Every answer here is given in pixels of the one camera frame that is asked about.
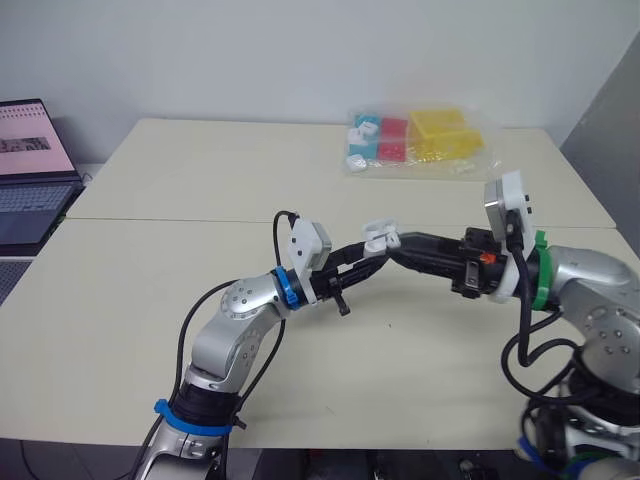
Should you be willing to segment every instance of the yellow block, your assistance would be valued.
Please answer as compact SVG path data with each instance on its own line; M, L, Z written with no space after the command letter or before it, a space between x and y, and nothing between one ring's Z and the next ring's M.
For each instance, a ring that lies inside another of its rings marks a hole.
M407 143L420 162L467 158L484 147L480 132L467 125L457 108L409 112Z

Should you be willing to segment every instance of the laptop screen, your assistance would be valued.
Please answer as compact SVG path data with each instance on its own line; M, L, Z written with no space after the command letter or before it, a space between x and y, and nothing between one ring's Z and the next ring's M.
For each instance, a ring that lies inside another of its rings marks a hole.
M40 100L0 102L0 176L73 171Z

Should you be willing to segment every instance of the floor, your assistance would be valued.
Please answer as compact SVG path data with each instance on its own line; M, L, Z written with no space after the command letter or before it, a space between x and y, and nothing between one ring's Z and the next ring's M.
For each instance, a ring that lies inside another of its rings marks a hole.
M39 480L115 480L126 474L135 447L25 442ZM460 462L475 465L465 477ZM233 449L229 480L544 480L546 474L512 451L364 451ZM34 480L17 440L0 439L0 479Z

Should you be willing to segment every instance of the white wall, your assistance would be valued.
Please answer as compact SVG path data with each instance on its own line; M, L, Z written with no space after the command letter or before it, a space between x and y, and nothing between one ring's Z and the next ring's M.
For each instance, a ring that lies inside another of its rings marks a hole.
M429 99L561 143L638 22L638 0L0 0L0 98L42 97L84 162L141 116L343 122Z

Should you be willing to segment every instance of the green ring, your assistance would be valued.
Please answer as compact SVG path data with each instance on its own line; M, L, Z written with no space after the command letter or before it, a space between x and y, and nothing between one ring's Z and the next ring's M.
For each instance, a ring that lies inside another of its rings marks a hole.
M542 310L549 299L549 287L551 286L551 255L547 250L547 241L544 238L544 232L538 230L536 232L536 250L538 250L539 270L538 270L538 291L536 298L531 305L533 310Z

